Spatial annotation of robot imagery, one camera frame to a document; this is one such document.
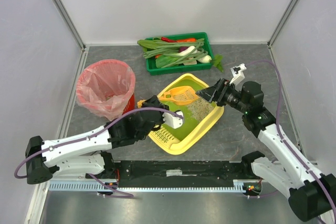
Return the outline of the orange litter scoop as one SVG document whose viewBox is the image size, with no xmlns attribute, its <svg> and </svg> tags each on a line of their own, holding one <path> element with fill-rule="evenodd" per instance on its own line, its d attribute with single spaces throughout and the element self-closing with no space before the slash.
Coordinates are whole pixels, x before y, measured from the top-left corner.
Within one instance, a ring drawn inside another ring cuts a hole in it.
<svg viewBox="0 0 336 224">
<path fill-rule="evenodd" d="M 173 107 L 190 105 L 199 99 L 196 95 L 196 91 L 190 86 L 171 88 L 154 97 L 157 98 L 161 104 L 166 106 L 172 105 Z"/>
</svg>

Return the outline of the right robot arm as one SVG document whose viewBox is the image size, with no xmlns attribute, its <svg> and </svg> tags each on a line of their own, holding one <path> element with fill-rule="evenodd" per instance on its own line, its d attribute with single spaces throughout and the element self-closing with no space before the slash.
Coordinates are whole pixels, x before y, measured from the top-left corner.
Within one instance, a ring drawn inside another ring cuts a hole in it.
<svg viewBox="0 0 336 224">
<path fill-rule="evenodd" d="M 301 221 L 335 211 L 335 176 L 324 175 L 293 145 L 278 120 L 264 107 L 260 84 L 247 81 L 237 91 L 229 80 L 220 79 L 196 94 L 208 103 L 229 105 L 242 113 L 246 129 L 264 143 L 282 165 L 279 168 L 269 159 L 258 157 L 249 164 L 252 173 L 282 193 Z"/>
</svg>

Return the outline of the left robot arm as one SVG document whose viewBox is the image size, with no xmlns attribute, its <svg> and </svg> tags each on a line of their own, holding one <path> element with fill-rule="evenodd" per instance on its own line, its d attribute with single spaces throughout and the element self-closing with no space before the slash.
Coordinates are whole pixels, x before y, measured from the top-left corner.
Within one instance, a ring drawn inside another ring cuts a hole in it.
<svg viewBox="0 0 336 224">
<path fill-rule="evenodd" d="M 144 140 L 152 131 L 165 123 L 166 116 L 173 112 L 159 102 L 157 96 L 142 102 L 138 109 L 122 115 L 91 132 L 62 138 L 43 140 L 32 137 L 26 148 L 26 179 L 29 185 L 40 184 L 61 171 L 60 162 L 79 157 L 89 152 L 106 151 L 132 145 Z"/>
</svg>

